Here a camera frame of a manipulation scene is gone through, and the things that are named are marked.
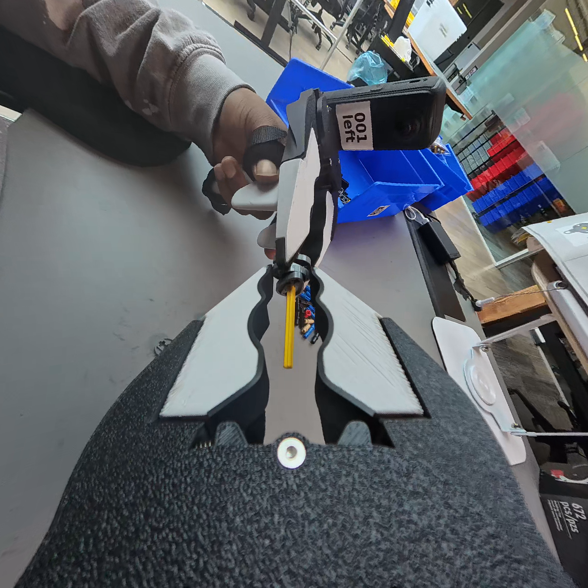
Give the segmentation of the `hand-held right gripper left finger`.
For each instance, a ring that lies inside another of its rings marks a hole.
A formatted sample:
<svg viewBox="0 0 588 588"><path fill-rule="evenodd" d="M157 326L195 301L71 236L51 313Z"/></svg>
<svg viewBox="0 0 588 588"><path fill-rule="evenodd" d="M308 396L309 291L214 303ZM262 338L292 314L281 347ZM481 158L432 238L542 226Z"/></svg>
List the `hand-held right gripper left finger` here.
<svg viewBox="0 0 588 588"><path fill-rule="evenodd" d="M261 335L249 320L272 286L264 266L211 308L160 410L161 418L211 418L254 381Z"/></svg>

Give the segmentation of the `yellow toy axle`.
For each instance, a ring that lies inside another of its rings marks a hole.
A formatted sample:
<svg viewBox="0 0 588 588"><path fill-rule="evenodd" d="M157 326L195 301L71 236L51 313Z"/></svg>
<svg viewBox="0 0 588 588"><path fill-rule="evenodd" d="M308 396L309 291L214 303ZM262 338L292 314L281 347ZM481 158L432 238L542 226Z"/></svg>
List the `yellow toy axle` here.
<svg viewBox="0 0 588 588"><path fill-rule="evenodd" d="M293 367L293 347L295 342L295 320L296 320L296 287L289 286L286 294L286 313L285 313L285 340L283 367L291 369Z"/></svg>

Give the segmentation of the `black power adapter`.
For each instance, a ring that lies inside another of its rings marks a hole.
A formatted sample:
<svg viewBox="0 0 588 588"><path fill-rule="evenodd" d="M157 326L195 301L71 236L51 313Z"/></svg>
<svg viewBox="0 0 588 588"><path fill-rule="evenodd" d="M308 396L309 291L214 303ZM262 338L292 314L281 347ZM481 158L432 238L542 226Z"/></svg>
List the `black power adapter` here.
<svg viewBox="0 0 588 588"><path fill-rule="evenodd" d="M438 265L448 265L461 257L440 221L430 219L417 232Z"/></svg>

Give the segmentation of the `light blue plastic bag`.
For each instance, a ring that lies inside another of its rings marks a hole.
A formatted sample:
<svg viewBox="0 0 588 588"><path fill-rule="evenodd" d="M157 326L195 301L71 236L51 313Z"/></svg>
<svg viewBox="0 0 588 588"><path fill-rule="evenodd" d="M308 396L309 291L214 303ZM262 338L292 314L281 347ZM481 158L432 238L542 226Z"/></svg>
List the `light blue plastic bag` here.
<svg viewBox="0 0 588 588"><path fill-rule="evenodd" d="M347 83L362 85L379 85L387 82L387 63L373 51L359 55L347 75Z"/></svg>

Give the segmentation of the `toy instruction booklet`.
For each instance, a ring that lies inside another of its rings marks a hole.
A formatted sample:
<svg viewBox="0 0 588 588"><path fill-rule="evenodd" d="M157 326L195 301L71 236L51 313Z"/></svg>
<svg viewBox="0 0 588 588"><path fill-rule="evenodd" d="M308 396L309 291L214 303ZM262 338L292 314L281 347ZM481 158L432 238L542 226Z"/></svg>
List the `toy instruction booklet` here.
<svg viewBox="0 0 588 588"><path fill-rule="evenodd" d="M587 278L587 214L530 224L526 232L549 253L566 275Z"/></svg>

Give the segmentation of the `person's left hand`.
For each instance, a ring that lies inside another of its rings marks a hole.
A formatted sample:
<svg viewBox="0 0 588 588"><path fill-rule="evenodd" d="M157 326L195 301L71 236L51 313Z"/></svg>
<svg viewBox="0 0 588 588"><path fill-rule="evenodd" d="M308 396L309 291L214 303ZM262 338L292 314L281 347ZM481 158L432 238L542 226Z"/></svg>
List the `person's left hand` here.
<svg viewBox="0 0 588 588"><path fill-rule="evenodd" d="M280 117L250 89L239 88L226 97L213 127L212 161L218 192L228 205L250 182L242 169L243 155L251 135L262 126L286 130Z"/></svg>

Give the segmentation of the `long wooden table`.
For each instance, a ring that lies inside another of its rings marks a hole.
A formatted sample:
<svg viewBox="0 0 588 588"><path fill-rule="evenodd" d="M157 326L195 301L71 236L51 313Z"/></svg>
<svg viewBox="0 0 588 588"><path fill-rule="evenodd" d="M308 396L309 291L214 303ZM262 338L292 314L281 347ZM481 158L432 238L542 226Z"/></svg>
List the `long wooden table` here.
<svg viewBox="0 0 588 588"><path fill-rule="evenodd" d="M460 114L462 120L471 120L472 114L460 100L456 91L452 88L448 78L435 63L435 59L430 58L421 51L416 42L408 34L408 27L413 22L418 10L424 1L385 1L385 8L392 19L391 25L386 29L387 37L394 42L400 34L405 35L411 42L412 49L418 55L422 67L433 77L438 77L443 81L446 87L447 105Z"/></svg>

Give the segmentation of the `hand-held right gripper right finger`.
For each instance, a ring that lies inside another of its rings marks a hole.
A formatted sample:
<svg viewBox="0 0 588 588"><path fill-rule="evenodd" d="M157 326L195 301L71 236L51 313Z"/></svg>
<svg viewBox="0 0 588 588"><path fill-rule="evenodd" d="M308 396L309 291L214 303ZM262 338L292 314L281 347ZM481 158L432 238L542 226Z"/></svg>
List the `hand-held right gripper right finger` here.
<svg viewBox="0 0 588 588"><path fill-rule="evenodd" d="M423 417L382 316L323 270L313 279L320 381L371 417Z"/></svg>

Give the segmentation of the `pile of small toy pins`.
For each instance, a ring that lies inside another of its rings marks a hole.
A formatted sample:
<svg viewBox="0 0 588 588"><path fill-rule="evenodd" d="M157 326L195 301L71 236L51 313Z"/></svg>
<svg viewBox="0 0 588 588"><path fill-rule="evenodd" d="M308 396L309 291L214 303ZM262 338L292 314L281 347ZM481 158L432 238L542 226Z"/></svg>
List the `pile of small toy pins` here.
<svg viewBox="0 0 588 588"><path fill-rule="evenodd" d="M315 345L320 334L316 327L316 311L313 305L311 287L307 285L296 298L295 326L303 340Z"/></svg>

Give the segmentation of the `blue plastic bin with label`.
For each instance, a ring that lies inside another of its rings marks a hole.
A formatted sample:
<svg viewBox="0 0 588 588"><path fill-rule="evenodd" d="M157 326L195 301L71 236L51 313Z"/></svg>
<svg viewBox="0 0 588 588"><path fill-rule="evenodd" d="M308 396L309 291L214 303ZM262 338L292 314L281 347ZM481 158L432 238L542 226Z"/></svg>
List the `blue plastic bin with label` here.
<svg viewBox="0 0 588 588"><path fill-rule="evenodd" d="M344 149L339 152L342 178L348 183L346 196L340 196L337 222L358 222L371 217L397 214L421 201L440 186L420 151L440 132L445 99L439 93L437 77L391 82L401 92L391 106L376 108L371 114L373 139L383 139L392 149Z"/></svg>

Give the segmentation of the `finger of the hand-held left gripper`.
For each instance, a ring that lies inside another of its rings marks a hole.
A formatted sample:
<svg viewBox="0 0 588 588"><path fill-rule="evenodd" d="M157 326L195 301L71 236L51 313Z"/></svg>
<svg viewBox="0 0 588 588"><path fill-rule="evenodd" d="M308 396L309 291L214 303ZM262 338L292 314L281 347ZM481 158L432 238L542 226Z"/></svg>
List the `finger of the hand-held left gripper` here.
<svg viewBox="0 0 588 588"><path fill-rule="evenodd" d="M311 129L305 156L280 166L277 184L275 265L287 268L300 251L316 265L321 255L321 222L312 221L315 182L320 157L315 130Z"/></svg>
<svg viewBox="0 0 588 588"><path fill-rule="evenodd" d="M336 230L337 197L329 190L319 197L317 210L313 212L312 221L312 267L317 267L323 260Z"/></svg>

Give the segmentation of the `rack of red and blue bins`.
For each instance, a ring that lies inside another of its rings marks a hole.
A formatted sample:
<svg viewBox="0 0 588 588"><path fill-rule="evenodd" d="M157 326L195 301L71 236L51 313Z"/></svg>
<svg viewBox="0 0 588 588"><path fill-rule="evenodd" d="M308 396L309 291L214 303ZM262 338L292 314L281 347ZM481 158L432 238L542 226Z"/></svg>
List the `rack of red and blue bins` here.
<svg viewBox="0 0 588 588"><path fill-rule="evenodd" d="M572 214L547 173L487 108L456 132L453 151L471 189L474 219L490 233Z"/></svg>

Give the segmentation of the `person's left forearm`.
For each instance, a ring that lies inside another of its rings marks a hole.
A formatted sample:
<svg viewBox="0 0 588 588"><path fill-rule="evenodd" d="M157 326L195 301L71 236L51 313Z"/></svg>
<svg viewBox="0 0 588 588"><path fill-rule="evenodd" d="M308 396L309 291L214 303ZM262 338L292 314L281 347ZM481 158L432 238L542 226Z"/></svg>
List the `person's left forearm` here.
<svg viewBox="0 0 588 588"><path fill-rule="evenodd" d="M1 25L115 88L128 108L213 157L213 128L244 83L216 40L151 1L1 1Z"/></svg>

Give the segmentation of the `dark toy set box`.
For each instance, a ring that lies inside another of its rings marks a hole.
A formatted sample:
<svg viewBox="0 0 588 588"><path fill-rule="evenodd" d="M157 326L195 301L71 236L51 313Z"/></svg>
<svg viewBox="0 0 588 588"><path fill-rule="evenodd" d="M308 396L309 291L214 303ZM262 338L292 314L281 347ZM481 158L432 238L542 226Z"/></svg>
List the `dark toy set box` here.
<svg viewBox="0 0 588 588"><path fill-rule="evenodd" d="M563 569L579 587L587 587L587 479L541 471L539 493Z"/></svg>

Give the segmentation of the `white storage tote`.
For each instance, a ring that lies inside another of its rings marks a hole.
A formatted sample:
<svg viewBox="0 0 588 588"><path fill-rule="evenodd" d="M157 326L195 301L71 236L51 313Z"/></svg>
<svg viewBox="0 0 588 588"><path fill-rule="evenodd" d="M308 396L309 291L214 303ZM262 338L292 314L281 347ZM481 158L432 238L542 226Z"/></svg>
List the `white storage tote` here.
<svg viewBox="0 0 588 588"><path fill-rule="evenodd" d="M449 1L425 1L408 27L422 52L436 59L467 31Z"/></svg>

